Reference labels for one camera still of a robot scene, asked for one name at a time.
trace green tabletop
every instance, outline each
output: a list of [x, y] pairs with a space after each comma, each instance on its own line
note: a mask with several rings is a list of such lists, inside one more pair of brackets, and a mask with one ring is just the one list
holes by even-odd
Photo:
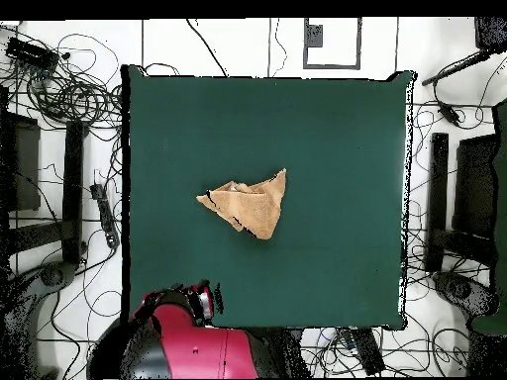
[[[131, 312], [220, 283], [227, 327], [402, 327], [407, 89], [390, 81], [147, 77], [131, 83]], [[269, 240], [196, 200], [287, 169]]]

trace tan towel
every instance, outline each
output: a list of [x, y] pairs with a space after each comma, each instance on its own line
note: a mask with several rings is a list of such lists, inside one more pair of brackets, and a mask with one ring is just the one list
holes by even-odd
[[252, 186], [231, 181], [214, 191], [208, 190], [197, 201], [227, 220], [238, 232], [247, 229], [256, 238], [271, 238], [280, 217], [285, 172], [280, 170], [271, 179]]

